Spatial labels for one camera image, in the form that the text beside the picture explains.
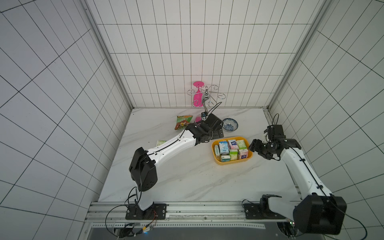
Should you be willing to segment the pink blue tissue pack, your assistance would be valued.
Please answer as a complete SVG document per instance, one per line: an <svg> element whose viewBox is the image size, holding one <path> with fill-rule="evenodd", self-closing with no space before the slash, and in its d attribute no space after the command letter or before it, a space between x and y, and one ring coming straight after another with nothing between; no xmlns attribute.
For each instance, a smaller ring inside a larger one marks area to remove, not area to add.
<svg viewBox="0 0 384 240"><path fill-rule="evenodd" d="M236 140L228 140L230 150L239 150L239 146Z"/></svg>

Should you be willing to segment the lime green tissue pack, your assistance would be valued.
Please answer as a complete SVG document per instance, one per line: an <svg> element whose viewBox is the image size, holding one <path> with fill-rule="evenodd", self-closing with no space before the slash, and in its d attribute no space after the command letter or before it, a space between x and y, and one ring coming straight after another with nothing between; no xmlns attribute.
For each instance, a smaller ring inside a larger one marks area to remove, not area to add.
<svg viewBox="0 0 384 240"><path fill-rule="evenodd" d="M238 159L238 150L237 149L234 149L234 150L230 150L230 153L229 155L231 156L231 161L235 161Z"/></svg>

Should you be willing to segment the light blue cartoon tissue pack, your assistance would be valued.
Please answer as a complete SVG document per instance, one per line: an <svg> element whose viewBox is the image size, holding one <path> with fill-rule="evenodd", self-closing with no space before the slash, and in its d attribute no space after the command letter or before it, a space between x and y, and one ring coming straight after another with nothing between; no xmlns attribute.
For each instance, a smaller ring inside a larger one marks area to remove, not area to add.
<svg viewBox="0 0 384 240"><path fill-rule="evenodd" d="M218 143L220 155L229 155L230 149L227 141L220 141Z"/></svg>

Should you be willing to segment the yellow plastic storage box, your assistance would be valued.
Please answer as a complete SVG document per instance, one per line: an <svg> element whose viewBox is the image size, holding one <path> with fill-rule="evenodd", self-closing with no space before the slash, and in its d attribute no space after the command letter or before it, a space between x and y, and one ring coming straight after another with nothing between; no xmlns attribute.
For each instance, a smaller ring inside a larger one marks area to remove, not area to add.
<svg viewBox="0 0 384 240"><path fill-rule="evenodd" d="M246 162L253 157L250 144L243 137L230 137L212 143L214 160L218 165Z"/></svg>

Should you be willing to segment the teal cartoon tissue pack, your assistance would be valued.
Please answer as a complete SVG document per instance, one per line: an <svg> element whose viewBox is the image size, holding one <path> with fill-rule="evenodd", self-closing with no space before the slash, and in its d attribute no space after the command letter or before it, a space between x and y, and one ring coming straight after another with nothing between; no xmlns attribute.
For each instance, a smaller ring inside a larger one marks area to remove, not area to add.
<svg viewBox="0 0 384 240"><path fill-rule="evenodd" d="M220 160L221 160L222 163L230 162L231 161L231 156L229 156L229 155L222 155L220 157Z"/></svg>

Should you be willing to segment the large green tissue pack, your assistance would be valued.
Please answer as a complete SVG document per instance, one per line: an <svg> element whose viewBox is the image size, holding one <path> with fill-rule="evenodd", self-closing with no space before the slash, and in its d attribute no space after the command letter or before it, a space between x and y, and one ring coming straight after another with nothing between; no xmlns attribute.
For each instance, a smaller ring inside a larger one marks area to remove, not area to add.
<svg viewBox="0 0 384 240"><path fill-rule="evenodd" d="M156 146L158 147L158 146L160 146L160 145L162 145L162 144L164 144L166 142L167 141L164 141L164 140L158 140Z"/></svg>

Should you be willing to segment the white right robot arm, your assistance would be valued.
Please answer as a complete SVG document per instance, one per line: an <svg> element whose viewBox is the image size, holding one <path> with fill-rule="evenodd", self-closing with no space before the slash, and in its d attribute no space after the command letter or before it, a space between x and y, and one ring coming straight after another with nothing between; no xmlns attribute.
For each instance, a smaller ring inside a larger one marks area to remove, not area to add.
<svg viewBox="0 0 384 240"><path fill-rule="evenodd" d="M300 190L298 204L278 195L263 195L259 212L265 218L285 217L304 234L338 235L343 226L347 204L335 196L312 169L299 143L294 139L275 139L264 143L253 140L249 150L267 160L286 164Z"/></svg>

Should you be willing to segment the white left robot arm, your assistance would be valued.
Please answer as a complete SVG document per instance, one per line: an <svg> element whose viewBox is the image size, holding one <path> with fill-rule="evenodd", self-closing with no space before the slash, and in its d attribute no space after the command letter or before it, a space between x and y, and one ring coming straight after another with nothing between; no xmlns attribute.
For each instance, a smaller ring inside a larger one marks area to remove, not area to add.
<svg viewBox="0 0 384 240"><path fill-rule="evenodd" d="M180 134L158 147L138 148L129 167L131 178L140 192L133 206L141 211L150 209L154 205L150 189L158 181L157 167L189 148L223 138L223 125L220 118L210 114L204 121L189 124Z"/></svg>

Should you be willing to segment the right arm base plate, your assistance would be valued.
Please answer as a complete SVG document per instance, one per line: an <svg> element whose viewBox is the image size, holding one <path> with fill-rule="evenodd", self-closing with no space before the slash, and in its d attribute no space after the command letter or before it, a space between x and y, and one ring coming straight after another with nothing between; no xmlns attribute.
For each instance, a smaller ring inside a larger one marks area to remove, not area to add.
<svg viewBox="0 0 384 240"><path fill-rule="evenodd" d="M286 218L267 209L264 205L243 203L247 220L285 220Z"/></svg>

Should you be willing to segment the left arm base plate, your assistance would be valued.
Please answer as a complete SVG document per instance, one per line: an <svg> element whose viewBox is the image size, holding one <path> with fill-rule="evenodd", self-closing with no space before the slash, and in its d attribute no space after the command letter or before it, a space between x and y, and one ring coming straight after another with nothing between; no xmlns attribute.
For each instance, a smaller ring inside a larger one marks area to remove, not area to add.
<svg viewBox="0 0 384 240"><path fill-rule="evenodd" d="M141 210L139 206L130 207L126 213L126 220L164 220L167 204L152 204L148 209Z"/></svg>

